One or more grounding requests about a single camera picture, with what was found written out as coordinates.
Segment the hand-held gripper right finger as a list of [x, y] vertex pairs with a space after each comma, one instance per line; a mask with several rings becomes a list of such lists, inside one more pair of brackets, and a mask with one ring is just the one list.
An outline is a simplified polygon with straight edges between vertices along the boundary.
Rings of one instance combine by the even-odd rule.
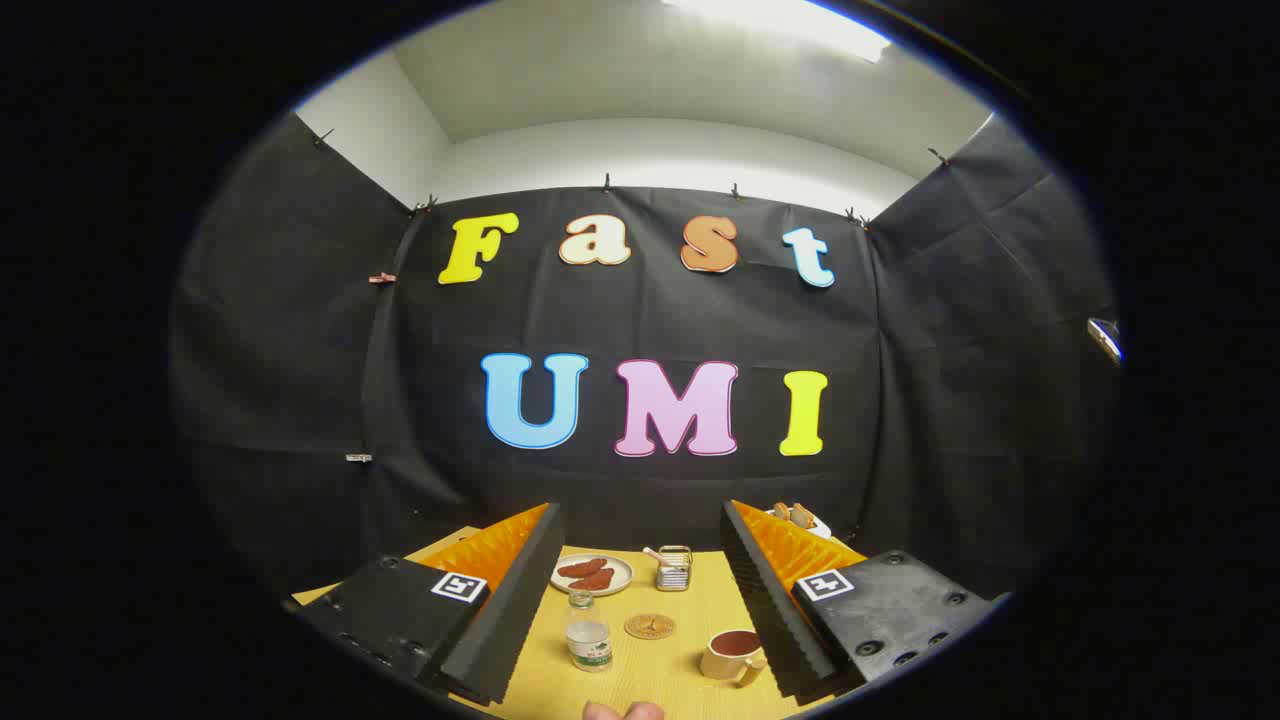
[[776, 685], [800, 705], [882, 685], [1001, 605], [902, 550], [864, 557], [736, 500], [719, 536]]

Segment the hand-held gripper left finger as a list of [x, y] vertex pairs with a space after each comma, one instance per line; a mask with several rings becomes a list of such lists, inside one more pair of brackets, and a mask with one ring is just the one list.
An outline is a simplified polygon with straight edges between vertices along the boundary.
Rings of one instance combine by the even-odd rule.
[[425, 559], [383, 555], [297, 614], [401, 682], [500, 703], [563, 543], [540, 503]]

